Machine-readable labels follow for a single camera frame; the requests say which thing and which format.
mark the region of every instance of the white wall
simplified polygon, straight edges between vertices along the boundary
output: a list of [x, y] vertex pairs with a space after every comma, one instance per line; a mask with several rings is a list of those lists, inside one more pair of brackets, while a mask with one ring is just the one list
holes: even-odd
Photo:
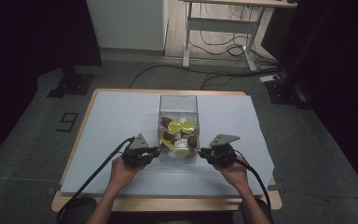
[[87, 0], [100, 48], [163, 50], [167, 0]]

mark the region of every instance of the transparent container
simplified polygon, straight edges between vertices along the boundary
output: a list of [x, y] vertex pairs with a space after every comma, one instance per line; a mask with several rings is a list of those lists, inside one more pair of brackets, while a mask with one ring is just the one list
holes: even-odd
[[194, 162], [200, 135], [197, 96], [161, 95], [158, 142], [161, 161]]

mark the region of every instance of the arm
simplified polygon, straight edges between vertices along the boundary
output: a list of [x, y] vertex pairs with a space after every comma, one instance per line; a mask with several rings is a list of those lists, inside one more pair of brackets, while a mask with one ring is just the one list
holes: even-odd
[[113, 202], [118, 195], [118, 192], [127, 186], [142, 169], [144, 169], [144, 167], [132, 169], [129, 166], [126, 166], [121, 157], [114, 159], [112, 161], [109, 184], [106, 187], [100, 203], [97, 205], [97, 208], [87, 223], [106, 223], [112, 212]]
[[[245, 161], [244, 158], [240, 156], [237, 156], [237, 159]], [[252, 190], [249, 187], [246, 168], [236, 162], [225, 169], [219, 167], [214, 168], [222, 173], [225, 180], [237, 189], [242, 197], [242, 212], [245, 214], [245, 223], [269, 223], [269, 220], [258, 206]]]

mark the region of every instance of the table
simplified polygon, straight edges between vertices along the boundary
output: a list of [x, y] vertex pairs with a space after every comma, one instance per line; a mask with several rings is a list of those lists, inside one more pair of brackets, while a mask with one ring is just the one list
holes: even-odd
[[[96, 90], [91, 98], [89, 107], [87, 109], [85, 118], [80, 127], [75, 145], [73, 147], [71, 156], [67, 162], [66, 168], [62, 175], [61, 184], [65, 179], [72, 159], [75, 155], [80, 137], [85, 129], [86, 122], [90, 115], [92, 106], [100, 91], [121, 91], [121, 92], [146, 92], [146, 93], [168, 93], [168, 94], [186, 94], [186, 95], [245, 95], [240, 91], [151, 91], [151, 90], [119, 90], [119, 89], [100, 89]], [[271, 199], [272, 209], [279, 209], [282, 207], [282, 201], [279, 191], [269, 191], [268, 195]], [[59, 211], [62, 206], [70, 199], [70, 196], [62, 194], [57, 191], [52, 202], [52, 210]], [[119, 196], [116, 198], [113, 211], [126, 212], [152, 212], [152, 211], [222, 211], [222, 210], [239, 210], [241, 203], [240, 198], [178, 198], [178, 197], [152, 197], [152, 196]]]
[[[255, 36], [263, 17], [265, 7], [296, 7], [297, 4], [289, 4], [286, 0], [182, 0], [188, 2], [188, 15], [186, 27], [186, 42], [183, 53], [183, 67], [189, 67], [190, 61], [190, 32], [195, 31], [211, 31], [235, 34], [249, 34], [250, 39], [246, 46], [243, 46], [244, 55], [252, 72], [257, 71], [253, 55], [251, 52], [252, 45], [255, 42]], [[207, 18], [193, 18], [191, 16], [193, 3], [221, 4], [221, 5], [237, 5], [260, 7], [260, 12], [255, 21], [231, 21]]]

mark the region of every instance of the gray carpet floor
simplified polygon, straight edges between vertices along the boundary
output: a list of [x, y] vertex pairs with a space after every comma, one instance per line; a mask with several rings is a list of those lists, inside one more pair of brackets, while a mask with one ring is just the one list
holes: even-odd
[[[38, 92], [6, 141], [0, 146], [0, 223], [55, 223], [51, 202], [88, 107], [98, 88], [126, 89], [153, 62], [103, 61], [103, 68], [83, 68], [96, 75], [85, 96], [47, 98], [61, 71], [38, 80]], [[203, 71], [239, 72], [243, 67], [192, 65]], [[142, 74], [134, 89], [199, 90], [205, 74], [159, 67]], [[244, 91], [252, 96], [261, 130], [275, 164], [274, 177], [283, 207], [276, 223], [358, 223], [358, 175], [312, 110], [270, 102], [260, 76], [236, 78], [211, 91]], [[225, 83], [227, 77], [213, 81]], [[78, 113], [73, 130], [64, 113]], [[241, 222], [241, 214], [234, 216]]]

